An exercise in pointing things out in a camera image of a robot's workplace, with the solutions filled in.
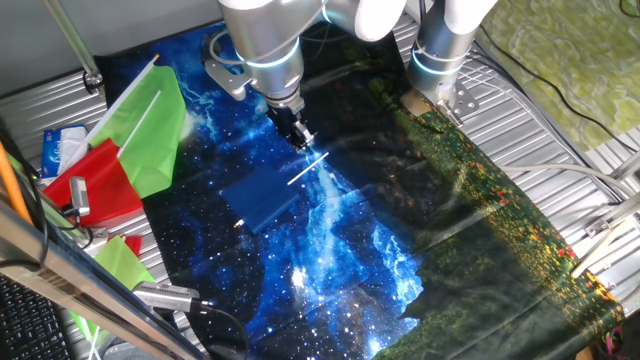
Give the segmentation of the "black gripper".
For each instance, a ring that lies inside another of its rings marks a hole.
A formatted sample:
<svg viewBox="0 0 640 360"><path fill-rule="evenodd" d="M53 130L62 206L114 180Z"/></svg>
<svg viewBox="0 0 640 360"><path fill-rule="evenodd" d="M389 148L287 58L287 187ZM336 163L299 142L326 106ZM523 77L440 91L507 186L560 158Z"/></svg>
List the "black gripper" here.
<svg viewBox="0 0 640 360"><path fill-rule="evenodd" d="M315 134L307 127L299 114L294 114L288 107L269 105L268 117L274 123L279 135L285 138L296 151L306 148L306 143L314 140Z"/></svg>

